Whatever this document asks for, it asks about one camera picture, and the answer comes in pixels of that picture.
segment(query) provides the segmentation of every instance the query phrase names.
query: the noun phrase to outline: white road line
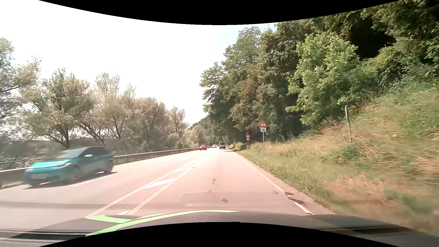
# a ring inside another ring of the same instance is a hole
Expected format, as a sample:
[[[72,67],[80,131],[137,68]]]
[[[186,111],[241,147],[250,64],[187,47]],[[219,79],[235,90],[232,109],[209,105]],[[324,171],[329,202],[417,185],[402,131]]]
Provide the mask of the white road line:
[[[31,187],[31,186],[28,185],[28,184],[23,184],[23,185],[17,185],[17,186],[11,186],[11,187],[7,187],[7,188],[3,188],[3,189],[0,189],[0,191],[4,191],[4,190],[7,190],[7,189],[18,189],[18,188],[23,188],[23,187]]]
[[[128,212],[129,212],[129,210],[124,211],[124,212],[122,212],[122,213],[118,213],[117,215],[124,215],[124,214],[126,214],[126,213],[128,213]]]
[[[148,187],[146,187],[144,189],[149,189],[149,188],[156,187],[156,186],[159,186],[159,185],[167,184],[167,183],[171,182],[174,179],[175,178],[170,178],[170,179],[166,179],[166,180],[163,180],[163,181],[158,181],[158,182],[155,182],[152,185],[150,185],[150,186],[148,186]]]
[[[134,190],[133,192],[131,192],[131,193],[127,194],[127,195],[122,196],[121,198],[119,198],[119,199],[117,199],[116,201],[114,201],[114,202],[108,204],[107,206],[105,206],[105,207],[103,207],[103,208],[101,208],[101,209],[98,209],[98,210],[94,211],[93,213],[89,214],[89,215],[86,216],[86,217],[92,217],[92,216],[97,215],[98,213],[100,213],[100,212],[104,211],[105,209],[107,209],[107,208],[113,206],[114,204],[120,202],[121,200],[123,200],[123,199],[125,199],[125,198],[127,198],[127,197],[129,197],[129,196],[131,196],[131,195],[133,195],[133,194],[135,194],[135,193],[137,193],[137,192],[143,190],[143,188],[146,188],[146,187],[152,185],[153,183],[159,181],[160,179],[162,179],[162,178],[164,178],[164,177],[166,177],[166,176],[169,176],[170,174],[172,174],[172,173],[174,173],[174,172],[175,172],[175,171],[171,171],[171,172],[169,172],[168,174],[159,177],[158,179],[156,179],[156,180],[150,182],[149,184],[146,184],[146,185],[144,185],[144,186],[142,186],[142,187],[140,187],[140,188]]]
[[[175,172],[178,172],[178,171],[184,171],[184,170],[188,170],[188,169],[191,169],[191,167],[181,168],[181,169],[175,170]]]
[[[127,213],[126,215],[133,215],[134,213],[136,213],[137,211],[139,211],[139,209],[141,209],[143,206],[145,206],[148,202],[150,202],[152,199],[154,199],[156,196],[158,196],[163,190],[165,190],[166,188],[168,188],[172,183],[174,183],[175,181],[177,181],[177,179],[183,177],[186,173],[188,173],[190,171],[187,170],[185,171],[182,175],[176,177],[174,180],[172,180],[169,184],[167,184],[166,186],[164,186],[163,188],[161,188],[159,191],[157,191],[156,193],[154,193],[154,195],[150,196],[148,199],[146,199],[145,201],[143,201],[142,203],[140,203],[137,207],[135,207],[133,210],[131,210],[129,213]]]
[[[269,178],[267,178],[266,176],[264,176],[264,174],[262,174],[260,171],[258,171],[256,168],[254,168],[251,164],[249,164],[243,157],[241,157],[240,155],[238,155],[238,157],[241,159],[241,160],[243,160],[247,165],[249,165],[251,168],[253,168],[257,173],[259,173],[261,176],[263,176],[268,182],[270,182],[274,187],[276,187],[278,190],[279,190],[279,192],[284,192],[284,190],[283,189],[281,189],[279,186],[277,186],[273,181],[271,181]],[[295,201],[292,201],[292,202],[294,202],[300,209],[302,209],[305,213],[307,213],[307,214],[313,214],[313,213],[311,213],[311,211],[309,211],[306,207],[304,207],[304,206],[302,206],[302,205],[300,205],[299,203],[297,203],[297,202],[295,202]]]
[[[109,176],[111,176],[111,175],[103,176],[103,177],[100,177],[100,178],[93,178],[91,180],[87,180],[87,181],[80,182],[80,183],[77,183],[77,184],[72,184],[72,185],[69,185],[69,186],[70,187],[80,186],[80,185],[83,185],[83,184],[86,184],[86,183],[90,183],[90,182],[93,182],[93,181],[96,181],[96,180],[108,178]]]

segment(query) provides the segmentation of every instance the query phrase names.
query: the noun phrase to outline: white van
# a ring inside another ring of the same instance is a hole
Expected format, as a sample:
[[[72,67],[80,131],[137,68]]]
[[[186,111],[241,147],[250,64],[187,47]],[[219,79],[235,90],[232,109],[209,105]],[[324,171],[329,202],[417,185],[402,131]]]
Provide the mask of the white van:
[[[220,149],[226,149],[226,142],[219,142],[218,146]]]

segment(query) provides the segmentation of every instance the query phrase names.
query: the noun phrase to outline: sign post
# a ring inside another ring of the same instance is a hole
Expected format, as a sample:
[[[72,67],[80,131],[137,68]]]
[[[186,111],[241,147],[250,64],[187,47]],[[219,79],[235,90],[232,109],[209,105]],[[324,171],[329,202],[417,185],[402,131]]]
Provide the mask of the sign post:
[[[265,123],[264,120],[261,121],[261,123],[259,124],[259,128],[261,128],[261,132],[262,132],[262,143],[264,143],[264,132],[267,132],[267,124]]]

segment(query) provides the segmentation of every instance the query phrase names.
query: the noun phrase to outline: traffic sign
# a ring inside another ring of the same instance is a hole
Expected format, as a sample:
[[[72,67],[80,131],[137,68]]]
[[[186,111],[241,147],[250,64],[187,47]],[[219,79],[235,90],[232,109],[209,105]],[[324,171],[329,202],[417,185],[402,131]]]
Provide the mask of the traffic sign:
[[[265,124],[265,121],[262,120],[261,123],[259,124],[259,127],[260,127],[260,128],[262,128],[262,127],[267,128],[268,126],[267,126],[267,124]]]

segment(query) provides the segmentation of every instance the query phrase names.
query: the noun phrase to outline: dry grass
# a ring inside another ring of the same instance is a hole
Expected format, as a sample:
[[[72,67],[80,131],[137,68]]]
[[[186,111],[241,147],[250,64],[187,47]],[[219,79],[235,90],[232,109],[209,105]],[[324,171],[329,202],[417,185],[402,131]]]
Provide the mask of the dry grass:
[[[439,92],[378,99],[347,126],[240,154],[339,214],[439,236]]]

